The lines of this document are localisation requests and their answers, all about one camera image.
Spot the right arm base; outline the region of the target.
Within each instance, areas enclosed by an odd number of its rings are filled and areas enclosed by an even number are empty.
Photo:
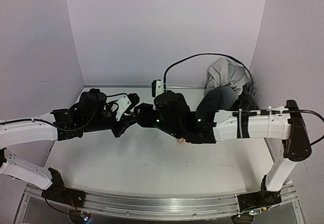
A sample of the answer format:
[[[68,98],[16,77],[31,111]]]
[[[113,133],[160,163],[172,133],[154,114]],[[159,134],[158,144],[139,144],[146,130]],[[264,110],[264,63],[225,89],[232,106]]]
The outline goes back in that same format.
[[[261,189],[257,192],[240,194],[237,196],[239,214],[248,213],[251,210],[268,208],[275,204],[281,203],[279,191],[269,191],[266,188],[266,175],[261,183]]]

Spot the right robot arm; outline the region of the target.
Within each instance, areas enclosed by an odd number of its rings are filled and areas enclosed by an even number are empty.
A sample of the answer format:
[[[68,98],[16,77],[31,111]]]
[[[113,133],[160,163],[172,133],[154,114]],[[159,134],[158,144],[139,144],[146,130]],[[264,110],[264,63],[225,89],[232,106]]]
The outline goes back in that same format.
[[[167,91],[153,104],[135,107],[134,112],[141,127],[157,128],[192,144],[252,138],[282,140],[280,155],[265,177],[269,192],[278,192],[297,163],[312,153],[305,122],[294,100],[274,109],[191,111],[182,94]]]

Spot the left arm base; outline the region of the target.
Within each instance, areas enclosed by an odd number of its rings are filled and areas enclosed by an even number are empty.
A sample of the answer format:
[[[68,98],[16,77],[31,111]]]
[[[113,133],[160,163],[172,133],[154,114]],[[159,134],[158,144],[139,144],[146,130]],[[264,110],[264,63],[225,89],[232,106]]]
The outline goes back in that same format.
[[[56,203],[70,205],[75,208],[82,208],[85,203],[86,193],[81,190],[65,186],[59,171],[48,168],[51,178],[50,186],[42,191],[42,197]]]

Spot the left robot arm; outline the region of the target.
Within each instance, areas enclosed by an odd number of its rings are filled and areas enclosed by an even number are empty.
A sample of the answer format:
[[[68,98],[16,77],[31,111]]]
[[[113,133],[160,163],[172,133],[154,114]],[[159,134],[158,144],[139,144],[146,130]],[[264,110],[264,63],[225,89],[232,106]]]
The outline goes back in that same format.
[[[68,190],[55,182],[59,175],[22,153],[28,146],[81,138],[87,132],[110,130],[118,138],[136,122],[131,110],[139,103],[137,94],[106,95],[91,89],[80,95],[70,108],[40,116],[1,121],[1,173],[47,190],[57,202],[68,198]]]

